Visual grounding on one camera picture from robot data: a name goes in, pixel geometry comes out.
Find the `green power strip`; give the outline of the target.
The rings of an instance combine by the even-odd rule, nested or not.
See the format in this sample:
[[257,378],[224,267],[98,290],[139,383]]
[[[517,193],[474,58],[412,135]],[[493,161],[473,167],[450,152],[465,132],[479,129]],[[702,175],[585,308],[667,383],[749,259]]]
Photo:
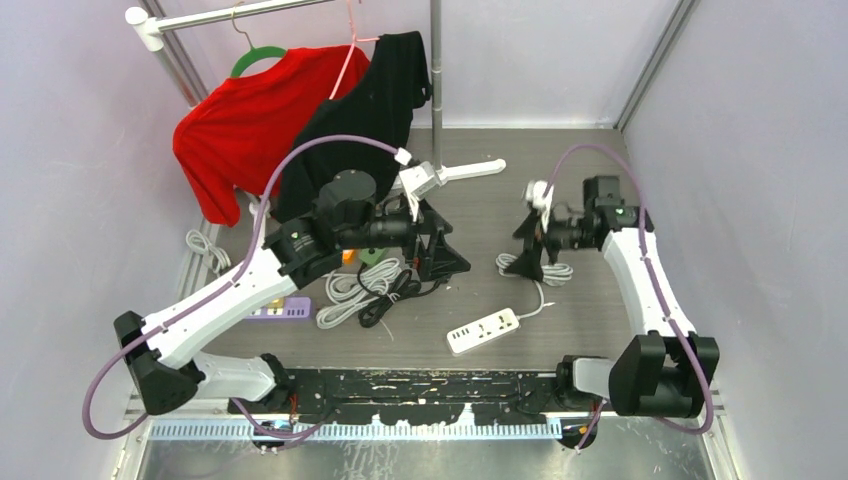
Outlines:
[[358,258],[363,265],[375,266],[378,265],[387,255],[385,248],[369,248],[359,251]]

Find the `white power strip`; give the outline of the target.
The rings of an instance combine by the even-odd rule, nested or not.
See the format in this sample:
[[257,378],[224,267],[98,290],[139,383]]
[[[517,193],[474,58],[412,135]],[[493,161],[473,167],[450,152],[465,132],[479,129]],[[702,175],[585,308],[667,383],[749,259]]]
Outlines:
[[462,355],[519,328],[518,316],[505,308],[449,331],[446,341],[453,355]]

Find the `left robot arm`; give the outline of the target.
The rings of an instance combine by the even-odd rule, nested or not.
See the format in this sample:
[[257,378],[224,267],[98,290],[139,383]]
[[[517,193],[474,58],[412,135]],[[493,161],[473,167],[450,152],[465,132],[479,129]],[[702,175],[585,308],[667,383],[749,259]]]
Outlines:
[[321,188],[308,214],[266,235],[233,270],[162,311],[119,316],[114,328],[146,413],[163,415],[201,398],[237,398],[269,413],[285,409],[293,386],[275,356],[233,358],[203,349],[260,307],[340,268],[346,250],[399,248],[423,282],[470,270],[446,242],[451,225],[426,202],[385,214],[376,205],[374,179],[343,171]]

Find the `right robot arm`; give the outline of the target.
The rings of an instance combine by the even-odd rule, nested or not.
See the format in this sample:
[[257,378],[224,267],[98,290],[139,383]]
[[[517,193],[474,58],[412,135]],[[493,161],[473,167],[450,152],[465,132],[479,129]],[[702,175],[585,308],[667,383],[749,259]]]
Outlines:
[[648,213],[628,205],[616,176],[583,182],[580,217],[558,219],[553,188],[529,182],[529,213],[514,231],[522,250],[505,274],[537,283],[552,279],[561,252],[593,249],[611,268],[633,337],[618,358],[566,356],[555,384],[558,403],[582,409],[594,397],[620,416],[695,418],[708,406],[709,386],[720,359],[712,337],[696,332],[665,275]]

